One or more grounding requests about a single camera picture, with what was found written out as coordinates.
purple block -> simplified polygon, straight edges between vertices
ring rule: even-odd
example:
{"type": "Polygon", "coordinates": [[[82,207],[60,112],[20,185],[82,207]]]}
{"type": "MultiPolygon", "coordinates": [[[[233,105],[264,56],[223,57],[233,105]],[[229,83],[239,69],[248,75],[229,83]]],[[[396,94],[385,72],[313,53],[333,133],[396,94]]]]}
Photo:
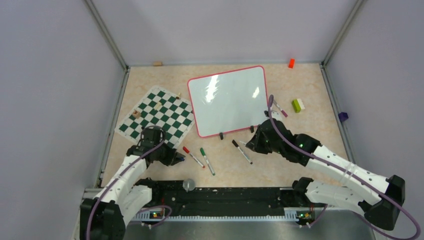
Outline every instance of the purple block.
{"type": "Polygon", "coordinates": [[[346,112],[341,112],[338,114],[338,119],[340,119],[340,122],[343,123],[349,118],[348,114],[346,112]]]}

red block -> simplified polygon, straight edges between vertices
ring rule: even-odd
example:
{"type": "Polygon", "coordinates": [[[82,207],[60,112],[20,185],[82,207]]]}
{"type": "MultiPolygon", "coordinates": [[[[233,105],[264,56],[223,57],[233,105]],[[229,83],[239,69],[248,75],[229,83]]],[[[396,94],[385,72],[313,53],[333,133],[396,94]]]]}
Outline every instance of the red block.
{"type": "Polygon", "coordinates": [[[290,59],[290,63],[288,64],[288,68],[292,69],[295,66],[295,59],[290,59]]]}

marker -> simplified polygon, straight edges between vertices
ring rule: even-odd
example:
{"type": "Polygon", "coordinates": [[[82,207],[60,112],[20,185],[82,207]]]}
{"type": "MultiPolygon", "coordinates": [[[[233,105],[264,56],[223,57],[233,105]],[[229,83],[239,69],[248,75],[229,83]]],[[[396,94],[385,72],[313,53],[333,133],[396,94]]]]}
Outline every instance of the marker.
{"type": "Polygon", "coordinates": [[[212,168],[212,165],[211,165],[211,163],[209,162],[208,158],[206,157],[206,154],[205,154],[205,151],[203,150],[203,147],[201,147],[201,148],[200,148],[200,152],[201,152],[201,154],[203,155],[204,160],[206,161],[207,166],[209,167],[210,172],[212,173],[212,175],[213,175],[213,176],[215,176],[215,171],[214,171],[214,169],[212,168]]]}
{"type": "Polygon", "coordinates": [[[239,145],[237,144],[237,142],[235,141],[235,140],[232,140],[232,144],[234,144],[234,146],[236,147],[236,148],[238,148],[238,150],[240,150],[240,152],[241,152],[241,154],[243,154],[243,156],[247,159],[247,161],[250,163],[250,164],[253,164],[253,162],[249,159],[249,157],[246,155],[246,153],[239,147],[239,145]]]}
{"type": "Polygon", "coordinates": [[[184,152],[188,153],[188,155],[190,155],[202,168],[205,168],[205,165],[203,165],[202,162],[199,161],[199,159],[197,159],[188,149],[187,147],[183,146],[182,150],[184,150],[184,152]]]}
{"type": "Polygon", "coordinates": [[[281,111],[281,113],[284,115],[284,117],[288,117],[287,113],[283,110],[282,107],[280,107],[280,105],[278,105],[278,103],[274,100],[273,101],[274,105],[281,111]]]}

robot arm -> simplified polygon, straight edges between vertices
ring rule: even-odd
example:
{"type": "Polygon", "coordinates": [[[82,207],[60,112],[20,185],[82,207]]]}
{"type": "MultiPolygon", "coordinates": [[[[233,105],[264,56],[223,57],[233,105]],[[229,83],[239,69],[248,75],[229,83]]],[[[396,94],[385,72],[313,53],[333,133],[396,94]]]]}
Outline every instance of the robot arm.
{"type": "Polygon", "coordinates": [[[274,119],[282,135],[293,145],[307,153],[346,169],[340,171],[317,159],[293,149],[284,142],[274,130],[271,120],[262,123],[246,147],[257,153],[279,153],[292,163],[320,171],[339,181],[342,186],[328,185],[311,178],[302,177],[293,183],[293,189],[299,198],[310,203],[324,203],[351,210],[365,217],[373,225],[384,230],[393,230],[400,211],[390,202],[381,198],[376,192],[352,177],[357,175],[377,190],[403,205],[405,201],[405,181],[396,175],[390,178],[367,171],[348,160],[336,155],[318,140],[306,134],[292,134],[281,121],[274,119]]]}
{"type": "Polygon", "coordinates": [[[130,147],[116,174],[94,199],[86,198],[80,206],[79,238],[86,239],[90,214],[94,209],[90,239],[123,239],[126,226],[134,215],[152,200],[152,189],[135,185],[139,176],[154,161],[173,166],[184,161],[184,155],[166,144],[160,145],[166,133],[160,128],[146,128],[137,145],[130,147]],[[144,159],[145,153],[157,147],[144,159]]]}

green marker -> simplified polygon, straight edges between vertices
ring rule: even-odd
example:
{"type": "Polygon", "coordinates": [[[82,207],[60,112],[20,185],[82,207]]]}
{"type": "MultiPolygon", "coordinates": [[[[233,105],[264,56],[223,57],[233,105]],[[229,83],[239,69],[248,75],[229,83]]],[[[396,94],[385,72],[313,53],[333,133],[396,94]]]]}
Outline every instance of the green marker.
{"type": "Polygon", "coordinates": [[[208,158],[206,157],[206,154],[205,154],[205,151],[203,150],[203,147],[201,147],[201,148],[200,148],[200,152],[201,152],[201,154],[203,155],[204,160],[206,161],[207,166],[209,167],[210,172],[212,173],[212,175],[213,175],[213,176],[215,176],[215,171],[214,171],[214,169],[212,168],[212,165],[211,165],[211,163],[209,162],[208,158]]]}

